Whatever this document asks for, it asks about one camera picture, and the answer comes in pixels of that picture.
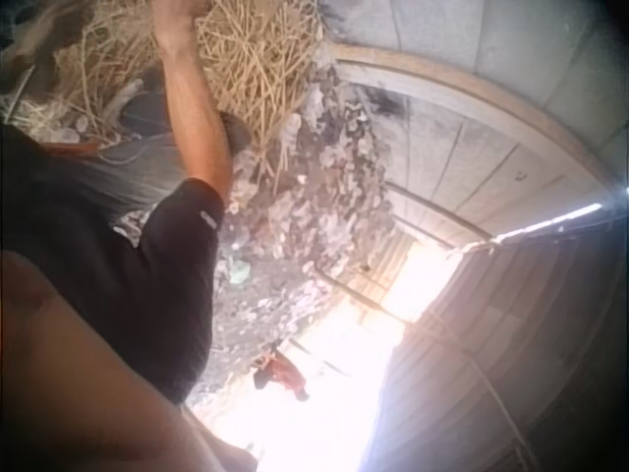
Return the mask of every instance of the wire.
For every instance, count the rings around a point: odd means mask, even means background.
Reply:
[[[32,77],[32,73],[33,72],[35,72],[35,64],[33,64],[32,66],[30,66],[27,69],[27,72],[26,72],[24,78],[22,79],[22,83],[18,87],[18,90],[16,91],[16,94],[13,97],[13,101],[11,102],[11,106],[9,106],[9,110],[7,111],[7,114],[6,114],[5,118],[4,118],[4,124],[5,125],[8,125],[11,122],[11,118],[13,118],[13,113],[16,111],[16,108],[18,107],[18,103],[20,103],[20,100],[22,99],[22,95],[24,93],[24,90],[27,87],[27,85],[29,84],[29,81],[30,81],[30,78]]]

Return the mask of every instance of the man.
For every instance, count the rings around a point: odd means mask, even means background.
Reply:
[[[203,3],[151,0],[183,169],[168,137],[112,166],[2,128],[3,470],[256,470],[180,411],[209,352],[232,182],[196,51]],[[110,228],[169,193],[136,248]]]
[[[306,401],[310,396],[306,393],[306,379],[284,354],[279,352],[277,345],[271,346],[270,355],[256,361],[257,371],[254,373],[256,389],[261,390],[269,382],[277,382],[287,390],[295,393],[299,401]]]

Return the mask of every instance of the dry grass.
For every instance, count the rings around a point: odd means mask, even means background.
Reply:
[[[316,0],[215,0],[198,21],[200,57],[218,106],[251,127],[262,150],[299,105],[320,34]],[[98,0],[83,40],[59,51],[61,84],[44,105],[23,100],[14,122],[45,140],[79,114],[88,134],[120,139],[102,120],[112,96],[158,59],[146,0]]]

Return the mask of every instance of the person in red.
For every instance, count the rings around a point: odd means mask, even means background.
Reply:
[[[299,369],[284,354],[277,350],[277,345],[271,346],[271,353],[256,361],[257,371],[254,373],[256,389],[265,388],[269,382],[284,385],[287,390],[293,390],[299,401],[306,401],[310,396],[306,393],[306,379]]]

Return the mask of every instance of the pile of rubble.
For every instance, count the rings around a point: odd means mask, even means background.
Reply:
[[[394,228],[370,119],[333,69],[314,75],[268,161],[273,174],[262,179],[252,152],[236,162],[214,277],[212,352],[192,406],[247,372],[269,342],[326,313],[330,288],[315,269],[338,277],[368,264]],[[139,235],[146,214],[125,219],[127,233],[136,226]]]

